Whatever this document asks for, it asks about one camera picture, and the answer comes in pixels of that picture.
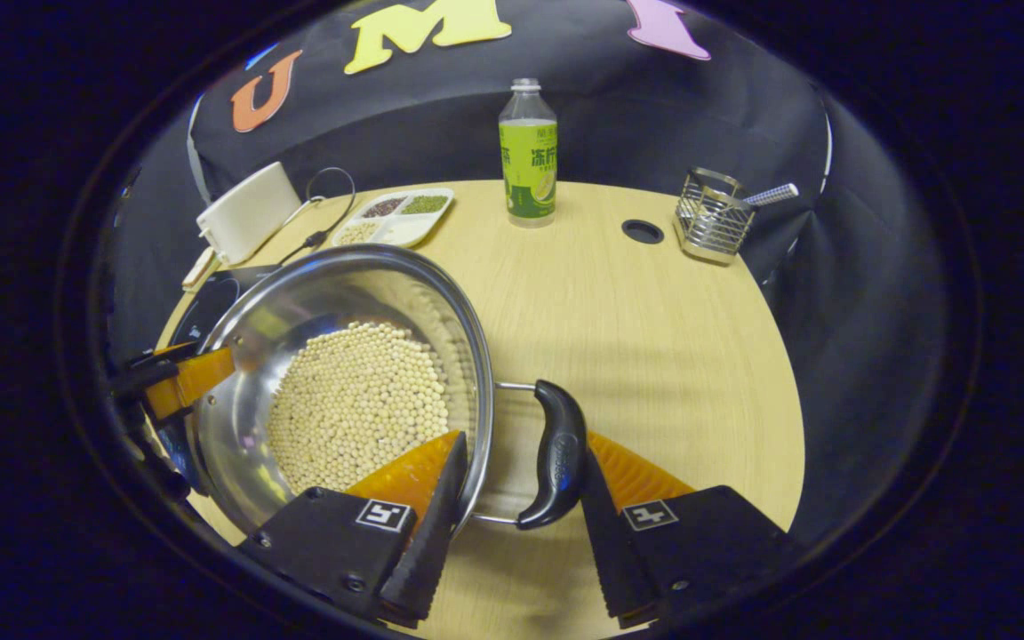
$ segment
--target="pink letter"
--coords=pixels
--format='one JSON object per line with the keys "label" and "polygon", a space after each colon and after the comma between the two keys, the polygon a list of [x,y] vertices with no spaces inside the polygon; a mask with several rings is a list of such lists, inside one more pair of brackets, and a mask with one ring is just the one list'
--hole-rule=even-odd
{"label": "pink letter", "polygon": [[627,36],[635,42],[682,53],[683,56],[697,60],[711,59],[711,53],[698,47],[682,24],[679,15],[685,11],[664,3],[663,0],[627,0],[627,3],[630,4],[630,10],[635,12],[635,22],[638,23],[637,28],[627,32]]}

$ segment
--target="wooden table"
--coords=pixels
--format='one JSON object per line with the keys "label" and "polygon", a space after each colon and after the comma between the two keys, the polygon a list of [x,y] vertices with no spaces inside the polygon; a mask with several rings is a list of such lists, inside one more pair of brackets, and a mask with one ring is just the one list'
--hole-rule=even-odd
{"label": "wooden table", "polygon": [[[727,483],[777,525],[792,525],[805,473],[804,427],[784,344],[744,262],[716,266],[679,250],[677,199],[562,182],[556,222],[508,222],[496,179],[435,183],[456,199],[415,250],[464,289],[480,316],[499,381],[556,382],[587,426],[696,488]],[[359,194],[357,207],[385,189]],[[346,207],[309,207],[241,266],[272,264]],[[666,240],[622,231],[646,219]],[[159,347],[193,295],[184,295]],[[478,505],[513,515],[536,495],[543,411],[529,394],[496,394],[488,478]],[[243,539],[211,500],[194,506],[230,543]],[[453,543],[419,637],[607,637],[583,514],[519,531],[472,520]]]}

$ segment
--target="pot handle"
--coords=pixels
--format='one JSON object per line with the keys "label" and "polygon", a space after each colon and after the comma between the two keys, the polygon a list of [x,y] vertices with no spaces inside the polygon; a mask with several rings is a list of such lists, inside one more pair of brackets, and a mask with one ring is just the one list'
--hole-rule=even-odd
{"label": "pot handle", "polygon": [[515,520],[492,515],[473,517],[492,522],[515,523],[519,529],[549,525],[580,502],[587,469],[587,425],[580,403],[560,386],[549,381],[535,385],[497,382],[497,388],[532,390],[544,406],[544,435],[536,456],[536,478],[540,489],[527,509]]}

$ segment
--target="metal utensil holder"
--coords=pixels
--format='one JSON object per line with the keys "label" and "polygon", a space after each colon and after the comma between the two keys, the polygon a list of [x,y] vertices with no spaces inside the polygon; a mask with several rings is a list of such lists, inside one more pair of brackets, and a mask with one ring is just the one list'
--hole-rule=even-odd
{"label": "metal utensil holder", "polygon": [[741,200],[744,195],[744,186],[728,175],[699,167],[687,171],[674,225],[682,251],[731,263],[757,213],[757,207]]}

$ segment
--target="letter m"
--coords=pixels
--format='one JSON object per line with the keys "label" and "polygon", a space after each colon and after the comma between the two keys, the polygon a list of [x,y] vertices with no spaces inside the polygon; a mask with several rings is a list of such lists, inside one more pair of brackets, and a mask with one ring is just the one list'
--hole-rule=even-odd
{"label": "letter m", "polygon": [[346,65],[347,76],[383,65],[394,54],[382,47],[384,37],[389,37],[398,49],[414,53],[441,20],[443,26],[434,36],[438,47],[496,40],[512,33],[512,26],[502,24],[497,15],[496,0],[435,0],[424,11],[394,4],[350,25],[350,29],[358,30],[358,42],[353,59]]}

